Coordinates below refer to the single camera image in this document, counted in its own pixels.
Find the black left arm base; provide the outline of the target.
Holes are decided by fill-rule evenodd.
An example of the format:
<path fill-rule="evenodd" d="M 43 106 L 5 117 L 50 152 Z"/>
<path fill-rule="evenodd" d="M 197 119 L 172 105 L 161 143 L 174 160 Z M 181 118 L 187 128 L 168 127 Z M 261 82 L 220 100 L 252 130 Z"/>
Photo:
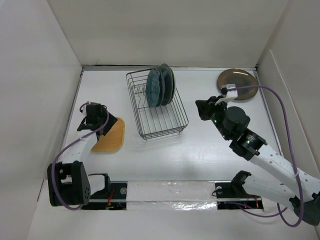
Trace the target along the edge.
<path fill-rule="evenodd" d="M 107 173 L 94 173 L 88 176 L 90 200 L 82 209 L 86 210 L 126 210 L 127 181 L 111 181 Z"/>

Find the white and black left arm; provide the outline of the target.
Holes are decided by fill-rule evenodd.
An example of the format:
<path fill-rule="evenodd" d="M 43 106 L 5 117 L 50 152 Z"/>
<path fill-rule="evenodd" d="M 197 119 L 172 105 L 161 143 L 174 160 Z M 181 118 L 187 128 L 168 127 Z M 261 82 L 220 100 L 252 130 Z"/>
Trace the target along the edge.
<path fill-rule="evenodd" d="M 91 197 L 104 199 L 113 193 L 108 174 L 87 174 L 85 161 L 118 119 L 105 105 L 96 102 L 84 103 L 79 111 L 84 118 L 77 127 L 76 139 L 63 148 L 47 168 L 51 206 L 72 211 L 88 205 Z"/>

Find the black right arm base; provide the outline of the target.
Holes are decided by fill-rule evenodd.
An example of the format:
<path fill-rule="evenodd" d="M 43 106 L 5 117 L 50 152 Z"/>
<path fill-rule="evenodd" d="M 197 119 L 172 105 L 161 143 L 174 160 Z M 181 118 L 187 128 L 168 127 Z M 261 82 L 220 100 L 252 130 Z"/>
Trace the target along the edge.
<path fill-rule="evenodd" d="M 211 196 L 217 200 L 218 210 L 263 210 L 262 198 L 258 195 L 248 194 L 243 184 L 251 176 L 247 171 L 241 170 L 231 181 L 215 182 L 215 190 Z"/>

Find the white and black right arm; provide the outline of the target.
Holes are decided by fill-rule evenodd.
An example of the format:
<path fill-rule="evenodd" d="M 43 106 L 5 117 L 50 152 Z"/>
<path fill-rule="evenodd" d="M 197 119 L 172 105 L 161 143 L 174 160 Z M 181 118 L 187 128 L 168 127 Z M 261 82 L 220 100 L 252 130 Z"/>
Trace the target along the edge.
<path fill-rule="evenodd" d="M 223 96 L 195 101 L 203 121 L 212 121 L 232 151 L 264 169 L 280 182 L 272 183 L 247 171 L 240 171 L 231 181 L 237 197 L 258 195 L 292 210 L 305 223 L 320 224 L 320 180 L 278 154 L 261 136 L 248 129 L 249 116 L 237 106 L 228 107 Z"/>

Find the grey-blue round plate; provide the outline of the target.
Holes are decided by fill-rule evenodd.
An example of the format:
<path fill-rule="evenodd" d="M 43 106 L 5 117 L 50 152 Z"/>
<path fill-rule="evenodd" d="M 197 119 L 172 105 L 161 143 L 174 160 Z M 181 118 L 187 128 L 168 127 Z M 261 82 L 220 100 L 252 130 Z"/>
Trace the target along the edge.
<path fill-rule="evenodd" d="M 160 65 L 161 71 L 164 76 L 165 81 L 165 93 L 164 99 L 161 103 L 162 106 L 166 106 L 171 103 L 172 101 L 172 92 L 173 92 L 173 76 L 172 76 L 172 69 L 166 64 L 163 63 Z"/>

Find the teal scalloped plate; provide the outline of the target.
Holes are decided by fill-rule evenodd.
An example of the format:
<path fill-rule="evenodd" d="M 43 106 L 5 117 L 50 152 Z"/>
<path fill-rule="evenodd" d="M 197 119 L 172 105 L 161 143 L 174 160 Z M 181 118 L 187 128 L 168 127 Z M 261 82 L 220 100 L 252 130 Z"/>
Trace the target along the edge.
<path fill-rule="evenodd" d="M 149 107 L 158 107 L 160 105 L 160 98 L 162 96 L 162 87 L 160 83 L 160 69 L 154 67 L 150 70 L 146 81 L 146 100 Z"/>

